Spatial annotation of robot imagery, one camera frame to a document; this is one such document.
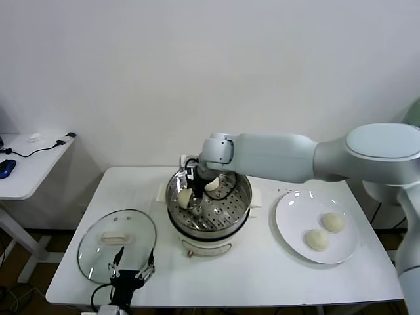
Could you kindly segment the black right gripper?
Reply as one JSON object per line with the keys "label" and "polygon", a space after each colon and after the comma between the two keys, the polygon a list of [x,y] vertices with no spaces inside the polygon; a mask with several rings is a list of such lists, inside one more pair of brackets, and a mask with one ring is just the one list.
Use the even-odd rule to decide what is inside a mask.
{"label": "black right gripper", "polygon": [[205,180],[201,178],[198,171],[197,167],[192,169],[193,206],[200,206],[205,195],[203,192],[205,190]]}

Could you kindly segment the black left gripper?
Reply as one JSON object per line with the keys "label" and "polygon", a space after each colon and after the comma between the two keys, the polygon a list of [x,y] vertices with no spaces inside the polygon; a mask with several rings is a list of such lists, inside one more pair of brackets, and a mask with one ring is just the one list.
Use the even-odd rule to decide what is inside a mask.
{"label": "black left gripper", "polygon": [[135,270],[121,270],[118,267],[123,256],[124,247],[115,254],[112,262],[108,264],[110,282],[114,288],[111,298],[111,305],[118,307],[130,307],[134,292],[144,286],[155,272],[154,249],[151,250],[147,263],[140,269],[139,273]]}

